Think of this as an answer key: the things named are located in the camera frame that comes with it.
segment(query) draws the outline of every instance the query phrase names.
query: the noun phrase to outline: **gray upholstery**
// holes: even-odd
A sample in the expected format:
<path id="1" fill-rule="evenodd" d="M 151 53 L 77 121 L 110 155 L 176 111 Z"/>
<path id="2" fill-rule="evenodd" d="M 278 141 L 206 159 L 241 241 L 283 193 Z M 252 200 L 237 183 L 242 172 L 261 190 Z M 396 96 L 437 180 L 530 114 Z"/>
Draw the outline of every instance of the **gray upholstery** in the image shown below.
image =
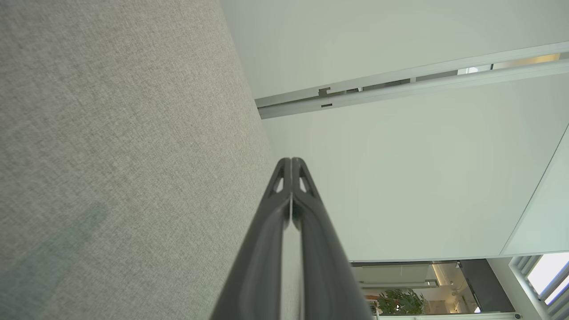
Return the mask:
<path id="1" fill-rule="evenodd" d="M 0 319 L 208 318 L 274 165 L 220 5 L 0 10 Z"/>

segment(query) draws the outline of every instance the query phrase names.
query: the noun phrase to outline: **green plant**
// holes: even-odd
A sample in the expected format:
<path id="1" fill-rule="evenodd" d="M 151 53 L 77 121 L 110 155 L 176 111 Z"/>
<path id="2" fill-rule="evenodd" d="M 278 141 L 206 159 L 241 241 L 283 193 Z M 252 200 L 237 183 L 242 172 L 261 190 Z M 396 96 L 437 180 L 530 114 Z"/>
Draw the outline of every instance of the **green plant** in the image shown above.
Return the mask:
<path id="1" fill-rule="evenodd" d="M 388 314 L 424 314 L 427 300 L 423 294 L 419 297 L 412 289 L 387 290 L 377 299 L 379 309 Z"/>

